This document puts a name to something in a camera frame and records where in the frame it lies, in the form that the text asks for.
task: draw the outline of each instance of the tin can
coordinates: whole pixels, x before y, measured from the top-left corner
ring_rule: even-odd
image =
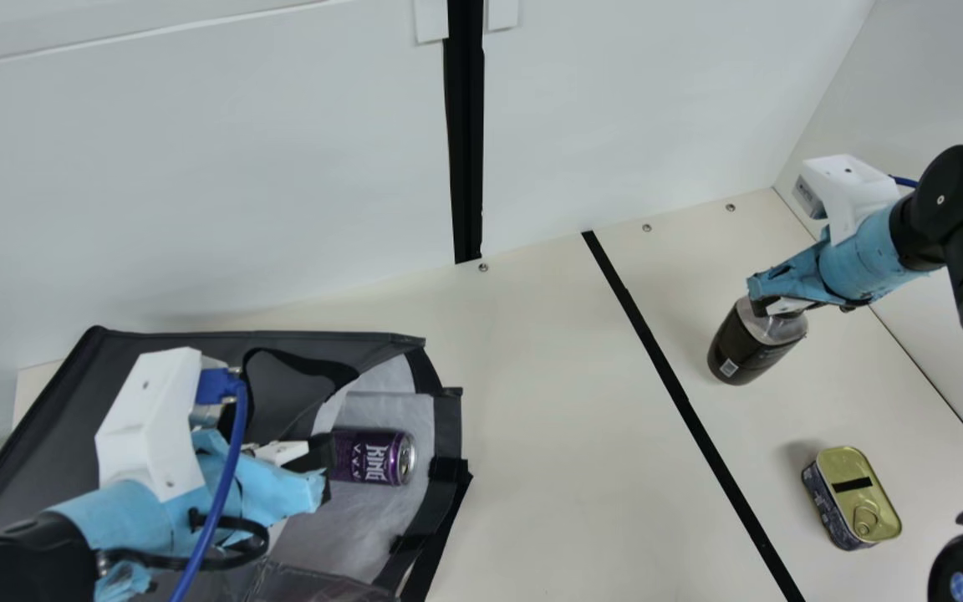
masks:
[[[838,548],[871,548],[901,533],[901,519],[860,450],[822,450],[803,470],[802,482]]]
[[[404,431],[333,431],[336,455],[329,479],[352,483],[405,485],[417,454],[414,438]]]

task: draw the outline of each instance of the white bracket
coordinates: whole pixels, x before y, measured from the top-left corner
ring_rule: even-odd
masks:
[[[448,4],[446,0],[414,0],[415,39],[420,44],[438,42],[448,37]]]
[[[868,216],[901,198],[893,178],[848,154],[804,161],[794,194],[810,217],[826,213],[832,244],[852,237]]]
[[[519,27],[519,0],[489,0],[486,29],[500,31]]]
[[[95,433],[99,487],[138,481],[158,502],[205,487],[188,414],[196,403],[199,373],[225,366],[190,347],[137,358]]]

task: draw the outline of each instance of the white table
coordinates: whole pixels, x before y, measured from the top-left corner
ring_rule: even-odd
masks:
[[[960,532],[963,426],[874,315],[813,312],[809,339],[752,385],[707,372],[745,276],[811,243],[780,199],[761,191],[597,235],[805,598],[920,599]],[[429,340],[445,384],[466,388],[476,476],[432,601],[782,599],[581,237],[485,262],[211,329]],[[27,394],[51,373],[27,375]],[[856,553],[827,540],[798,475],[839,445],[867,453],[904,523],[897,540]]]
[[[810,312],[808,338],[751,385],[708,372],[745,278],[813,244],[781,199],[760,191],[597,236],[805,598],[923,599],[934,557],[963,530],[963,425],[875,315]],[[855,553],[827,540],[799,480],[827,446],[867,455],[901,536]]]

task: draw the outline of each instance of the white panel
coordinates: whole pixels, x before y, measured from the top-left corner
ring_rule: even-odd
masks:
[[[746,275],[813,243],[781,199],[760,191],[597,236],[803,597],[922,599],[936,554],[963,531],[963,425],[879,320],[817,309],[808,338],[759,380],[723,385],[708,370]],[[830,542],[800,482],[830,446],[864,451],[901,536],[853,553]]]
[[[488,34],[498,252],[771,186],[873,0],[530,0]]]
[[[519,24],[519,0],[488,0],[486,3],[486,29],[497,31]]]
[[[431,602],[779,602],[581,237],[486,263],[211,328],[427,338],[475,475]]]
[[[840,152],[918,179],[951,145],[963,145],[963,3],[879,0],[775,187],[796,206],[799,161]],[[875,312],[963,419],[963,331],[947,275]]]
[[[341,0],[0,0],[0,57],[324,1]]]
[[[448,37],[448,3],[446,0],[414,0],[415,39],[425,44]]]
[[[411,0],[0,62],[0,436],[17,367],[451,263]]]

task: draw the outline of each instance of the label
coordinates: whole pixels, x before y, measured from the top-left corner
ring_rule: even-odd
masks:
[[[359,482],[387,483],[390,446],[356,443],[352,448],[351,475]]]
[[[730,378],[734,376],[734,373],[738,371],[738,365],[731,361],[730,358],[726,358],[726,362],[723,362],[722,366],[719,366],[719,372],[723,373],[723,376]]]

